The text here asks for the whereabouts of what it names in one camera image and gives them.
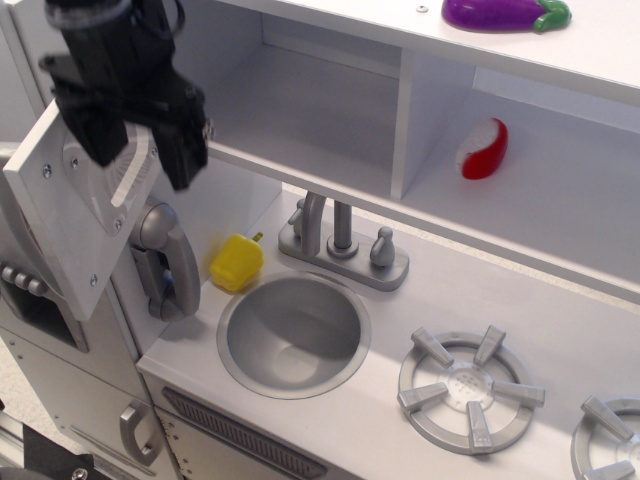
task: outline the toy eggplant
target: toy eggplant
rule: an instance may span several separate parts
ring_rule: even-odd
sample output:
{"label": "toy eggplant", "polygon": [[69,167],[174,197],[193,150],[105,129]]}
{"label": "toy eggplant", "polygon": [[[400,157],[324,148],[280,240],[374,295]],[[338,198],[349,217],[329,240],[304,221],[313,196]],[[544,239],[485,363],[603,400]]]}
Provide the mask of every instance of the toy eggplant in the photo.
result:
{"label": "toy eggplant", "polygon": [[571,12],[560,0],[444,0],[442,17],[464,30],[542,33],[567,26]]}

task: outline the red and white toy fruit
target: red and white toy fruit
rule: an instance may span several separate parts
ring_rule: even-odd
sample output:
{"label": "red and white toy fruit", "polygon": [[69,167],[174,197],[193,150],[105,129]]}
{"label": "red and white toy fruit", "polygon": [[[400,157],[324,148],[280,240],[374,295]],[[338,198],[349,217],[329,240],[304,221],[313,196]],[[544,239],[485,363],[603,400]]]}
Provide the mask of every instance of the red and white toy fruit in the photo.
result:
{"label": "red and white toy fruit", "polygon": [[478,180],[495,172],[507,152],[509,132],[497,118],[481,120],[456,152],[456,169],[464,178]]}

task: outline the sink basin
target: sink basin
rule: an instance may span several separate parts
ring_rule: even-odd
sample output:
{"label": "sink basin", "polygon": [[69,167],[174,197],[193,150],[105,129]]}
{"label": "sink basin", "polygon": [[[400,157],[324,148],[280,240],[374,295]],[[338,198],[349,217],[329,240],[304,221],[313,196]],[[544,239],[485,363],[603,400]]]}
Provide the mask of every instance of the sink basin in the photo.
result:
{"label": "sink basin", "polygon": [[229,373],[256,393],[306,398],[344,383],[362,365],[371,326],[360,298],[319,275],[266,277],[222,314],[218,351]]}

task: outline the yellow toy pepper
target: yellow toy pepper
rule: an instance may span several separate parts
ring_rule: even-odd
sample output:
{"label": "yellow toy pepper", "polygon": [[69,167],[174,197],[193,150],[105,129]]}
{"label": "yellow toy pepper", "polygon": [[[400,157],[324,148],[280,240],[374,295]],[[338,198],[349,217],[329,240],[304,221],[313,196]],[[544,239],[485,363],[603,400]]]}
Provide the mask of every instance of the yellow toy pepper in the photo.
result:
{"label": "yellow toy pepper", "polygon": [[262,248],[258,245],[261,238],[261,232],[253,238],[238,233],[231,235],[209,267],[213,282],[230,292],[240,290],[264,264]]}

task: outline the burner grate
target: burner grate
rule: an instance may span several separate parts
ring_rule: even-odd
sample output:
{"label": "burner grate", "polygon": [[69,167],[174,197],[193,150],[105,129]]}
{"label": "burner grate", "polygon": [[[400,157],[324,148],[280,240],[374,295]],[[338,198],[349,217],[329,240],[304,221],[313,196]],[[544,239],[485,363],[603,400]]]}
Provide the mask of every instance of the burner grate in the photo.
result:
{"label": "burner grate", "polygon": [[435,337],[425,328],[411,336],[398,402],[422,436],[446,450],[479,455],[503,450],[524,434],[545,391],[531,385],[522,363],[502,345],[505,336],[494,326],[484,337]]}
{"label": "burner grate", "polygon": [[582,404],[585,412],[571,442],[571,463],[578,480],[640,478],[640,399],[596,396]]}

